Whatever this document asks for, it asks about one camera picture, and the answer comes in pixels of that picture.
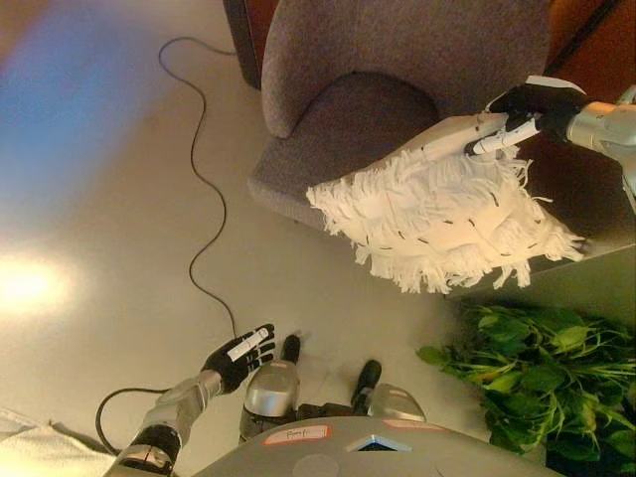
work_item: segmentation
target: green plant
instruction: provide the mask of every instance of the green plant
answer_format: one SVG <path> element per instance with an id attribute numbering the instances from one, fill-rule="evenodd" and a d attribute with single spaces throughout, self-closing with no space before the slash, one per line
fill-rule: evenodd
<path id="1" fill-rule="evenodd" d="M 625 328 L 561 309 L 476 306 L 466 315 L 474 340 L 417 353 L 484 390 L 492 444 L 518 453 L 545 444 L 587 461 L 602 448 L 618 455 L 620 471 L 633 469 L 636 427 L 620 408 L 636 374 Z"/>

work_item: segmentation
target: blue light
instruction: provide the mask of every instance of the blue light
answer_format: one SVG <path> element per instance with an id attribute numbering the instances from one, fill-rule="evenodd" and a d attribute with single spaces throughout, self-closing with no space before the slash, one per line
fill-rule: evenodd
<path id="1" fill-rule="evenodd" d="M 2 66 L 0 243 L 59 220 L 165 90 L 157 43 L 107 8 L 52 2 Z"/>

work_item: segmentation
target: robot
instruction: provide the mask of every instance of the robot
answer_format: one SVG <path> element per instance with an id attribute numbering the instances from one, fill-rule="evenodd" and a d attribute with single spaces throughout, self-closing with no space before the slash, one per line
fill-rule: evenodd
<path id="1" fill-rule="evenodd" d="M 636 86 L 614 105 L 594 101 L 567 81 L 529 77 L 486 107 L 488 112 L 508 114 L 505 127 L 464 150 L 483 154 L 546 131 L 557 140 L 620 162 L 625 192 L 636 214 L 635 99 Z M 273 360 L 273 330 L 267 324 L 230 340 L 195 377 L 160 396 L 105 477 L 170 475 L 197 417 L 213 398 L 234 392 L 254 371 L 240 418 L 242 444 L 198 477 L 558 475 L 519 455 L 426 422 L 407 391 L 378 385 L 382 369 L 374 361 L 363 368 L 351 405 L 296 408 L 299 342 L 288 337 L 281 359 Z"/>
<path id="2" fill-rule="evenodd" d="M 251 379 L 235 450 L 195 477 L 418 475 L 558 476 L 517 454 L 426 422 L 405 390 L 379 384 L 382 367 L 365 364 L 351 405 L 296 408 L 300 342 L 287 337 L 273 360 L 273 326 L 263 325 L 214 352 L 198 375 L 162 395 L 141 431 L 104 477 L 171 475 L 190 428 L 208 403 Z"/>

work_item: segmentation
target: chair backrest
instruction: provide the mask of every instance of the chair backrest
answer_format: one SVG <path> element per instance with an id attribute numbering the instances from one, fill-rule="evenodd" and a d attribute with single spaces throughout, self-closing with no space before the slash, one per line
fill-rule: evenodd
<path id="1" fill-rule="evenodd" d="M 281 0 L 262 71 L 270 132 L 287 137 L 337 77 L 373 72 L 472 114 L 543 71 L 549 0 Z"/>

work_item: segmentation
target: robot finger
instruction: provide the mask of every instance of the robot finger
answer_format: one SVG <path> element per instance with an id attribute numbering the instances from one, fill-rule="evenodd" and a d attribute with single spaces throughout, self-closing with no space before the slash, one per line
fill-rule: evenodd
<path id="1" fill-rule="evenodd" d="M 514 86 L 490 101 L 486 106 L 490 112 L 527 113 L 533 112 L 523 86 Z"/>
<path id="2" fill-rule="evenodd" d="M 245 333 L 244 335 L 240 335 L 237 340 L 239 341 L 245 341 L 247 338 L 249 338 L 251 335 L 253 335 L 254 332 L 252 331 L 248 331 L 247 333 Z"/>
<path id="3" fill-rule="evenodd" d="M 245 355 L 245 359 L 247 360 L 248 363 L 251 363 L 252 361 L 257 360 L 258 356 L 259 356 L 258 350 L 251 350 L 249 353 Z"/>
<path id="4" fill-rule="evenodd" d="M 267 353 L 268 351 L 273 350 L 274 348 L 276 348 L 275 343 L 266 343 L 265 345 L 263 345 L 260 348 L 258 348 L 258 353 L 260 355 L 264 355 L 265 353 Z"/>
<path id="5" fill-rule="evenodd" d="M 246 333 L 239 338 L 240 343 L 228 351 L 228 356 L 232 361 L 236 361 L 239 357 L 246 355 L 256 348 L 263 341 L 269 341 L 274 338 L 274 326 L 266 324 L 256 328 L 253 332 Z"/>
<path id="6" fill-rule="evenodd" d="M 272 343 L 273 339 L 276 337 L 276 335 L 273 334 L 273 332 L 270 332 L 267 335 L 267 338 L 263 339 L 259 344 L 265 344 L 265 343 Z"/>
<path id="7" fill-rule="evenodd" d="M 273 360 L 273 358 L 274 358 L 274 355 L 272 355 L 272 354 L 263 355 L 259 359 L 248 363 L 247 364 L 247 368 L 249 369 L 250 372 L 255 371 L 258 368 L 260 368 L 261 365 Z"/>

